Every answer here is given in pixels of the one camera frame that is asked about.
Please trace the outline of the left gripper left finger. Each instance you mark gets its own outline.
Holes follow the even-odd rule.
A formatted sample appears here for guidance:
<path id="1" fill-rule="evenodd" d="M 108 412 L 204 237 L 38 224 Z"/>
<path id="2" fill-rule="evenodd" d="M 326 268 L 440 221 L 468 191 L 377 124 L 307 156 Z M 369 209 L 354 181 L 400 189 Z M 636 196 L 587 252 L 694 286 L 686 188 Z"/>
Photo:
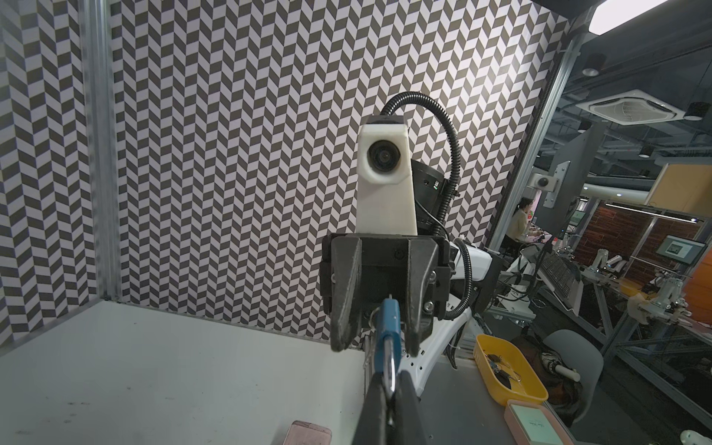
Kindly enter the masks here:
<path id="1" fill-rule="evenodd" d="M 352 445 L 386 445 L 388 443 L 389 399 L 383 375 L 373 374 L 352 439 Z"/>

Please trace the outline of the blue padlock with key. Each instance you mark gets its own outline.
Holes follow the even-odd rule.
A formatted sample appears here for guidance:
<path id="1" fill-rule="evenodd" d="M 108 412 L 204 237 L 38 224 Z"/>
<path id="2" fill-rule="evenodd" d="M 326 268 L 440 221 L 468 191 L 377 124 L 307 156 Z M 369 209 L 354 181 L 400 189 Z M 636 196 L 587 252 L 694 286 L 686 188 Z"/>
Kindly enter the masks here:
<path id="1" fill-rule="evenodd" d="M 382 376 L 387 399 L 395 394 L 402 359 L 401 312 L 398 300 L 383 300 L 374 315 L 370 363 L 374 374 Z"/>

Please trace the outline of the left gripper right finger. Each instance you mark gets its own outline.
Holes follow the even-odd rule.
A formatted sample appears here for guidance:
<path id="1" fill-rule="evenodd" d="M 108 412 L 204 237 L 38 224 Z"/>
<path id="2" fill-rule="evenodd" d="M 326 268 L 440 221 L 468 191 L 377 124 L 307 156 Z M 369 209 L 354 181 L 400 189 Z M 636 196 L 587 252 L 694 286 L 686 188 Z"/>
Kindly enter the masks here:
<path id="1" fill-rule="evenodd" d="M 394 404 L 394 444 L 398 445 L 426 445 L 426 435 L 419 411 L 419 398 L 415 385 L 408 372 L 400 372 L 397 376 Z"/>

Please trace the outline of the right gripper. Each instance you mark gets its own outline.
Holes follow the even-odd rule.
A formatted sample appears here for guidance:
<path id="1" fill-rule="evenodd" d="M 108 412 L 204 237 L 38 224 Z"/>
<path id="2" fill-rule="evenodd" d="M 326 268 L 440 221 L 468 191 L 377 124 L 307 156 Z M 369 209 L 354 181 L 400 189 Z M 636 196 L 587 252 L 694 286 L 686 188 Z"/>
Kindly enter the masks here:
<path id="1" fill-rule="evenodd" d="M 415 357 L 432 324 L 447 313 L 454 249 L 433 235 L 329 234 L 319 278 L 331 349 L 347 350 L 380 303 L 400 304 L 406 352 Z"/>

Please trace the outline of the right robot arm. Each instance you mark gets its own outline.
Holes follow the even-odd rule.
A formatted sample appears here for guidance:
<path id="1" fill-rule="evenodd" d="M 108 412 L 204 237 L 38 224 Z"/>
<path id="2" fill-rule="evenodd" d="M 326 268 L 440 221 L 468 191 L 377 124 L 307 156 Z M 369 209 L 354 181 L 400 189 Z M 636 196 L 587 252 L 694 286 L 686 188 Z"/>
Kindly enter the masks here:
<path id="1" fill-rule="evenodd" d="M 420 161 L 411 165 L 418 234 L 328 234 L 319 278 L 335 352 L 363 331 L 375 331 L 382 301 L 394 300 L 402 345 L 398 369 L 410 374 L 421 395 L 439 356 L 454 350 L 457 333 L 493 297 L 502 259 L 435 234 L 436 209 L 449 182 Z"/>

